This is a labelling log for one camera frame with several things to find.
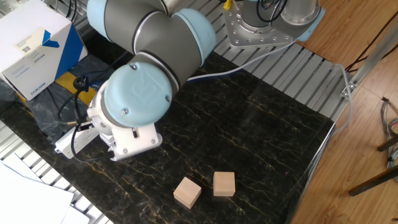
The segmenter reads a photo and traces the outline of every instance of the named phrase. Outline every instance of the yellow object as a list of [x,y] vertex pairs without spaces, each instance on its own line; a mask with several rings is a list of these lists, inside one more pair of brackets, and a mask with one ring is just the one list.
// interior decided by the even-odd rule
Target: yellow object
[[27,104],[26,104],[26,99],[25,99],[20,93],[18,93],[17,91],[16,91],[16,93],[17,93],[17,96],[19,97],[19,99],[22,101],[22,103],[23,103],[25,106],[27,106]]
[[231,9],[232,0],[226,0],[224,3],[224,9]]
[[[77,91],[73,86],[73,81],[75,81],[75,79],[76,76],[72,75],[70,72],[65,72],[55,82],[58,83],[60,86],[66,88],[72,94],[74,94]],[[93,97],[95,96],[95,94],[96,94],[95,90],[89,88],[88,92],[83,91],[79,94],[79,99],[88,106]]]

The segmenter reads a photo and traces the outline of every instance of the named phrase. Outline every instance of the black marble surface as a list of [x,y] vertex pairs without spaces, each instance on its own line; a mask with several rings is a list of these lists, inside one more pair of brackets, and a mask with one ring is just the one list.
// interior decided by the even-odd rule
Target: black marble surface
[[[234,67],[212,53],[197,74]],[[156,123],[162,145],[121,162],[54,153],[20,106],[1,119],[114,223],[285,223],[333,126],[245,71],[185,84]],[[95,139],[80,156],[106,150]],[[235,172],[233,197],[212,197],[214,171]],[[202,187],[191,210],[173,197],[184,177]]]

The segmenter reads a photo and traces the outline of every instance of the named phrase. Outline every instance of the blue logo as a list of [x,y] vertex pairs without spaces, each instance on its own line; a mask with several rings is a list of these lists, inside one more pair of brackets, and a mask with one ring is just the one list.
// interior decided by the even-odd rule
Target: blue logo
[[60,44],[57,41],[50,40],[51,33],[47,30],[44,31],[43,46],[59,48]]

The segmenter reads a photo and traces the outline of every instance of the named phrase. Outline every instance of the wooden cube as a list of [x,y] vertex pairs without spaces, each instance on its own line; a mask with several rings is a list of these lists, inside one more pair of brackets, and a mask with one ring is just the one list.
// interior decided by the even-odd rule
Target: wooden cube
[[200,193],[201,187],[190,179],[184,177],[173,194],[176,200],[191,209],[193,204],[197,201]]
[[213,190],[214,196],[232,197],[235,194],[235,173],[215,172]]

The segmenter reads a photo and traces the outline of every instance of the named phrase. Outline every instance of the cable connector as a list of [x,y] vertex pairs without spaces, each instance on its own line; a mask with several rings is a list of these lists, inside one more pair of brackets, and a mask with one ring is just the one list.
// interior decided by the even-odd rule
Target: cable connector
[[224,3],[224,9],[231,9],[232,0],[226,0]]
[[73,87],[77,90],[83,90],[85,92],[88,92],[88,88],[90,87],[90,84],[88,83],[88,78],[85,76],[81,76],[75,79],[73,81]]

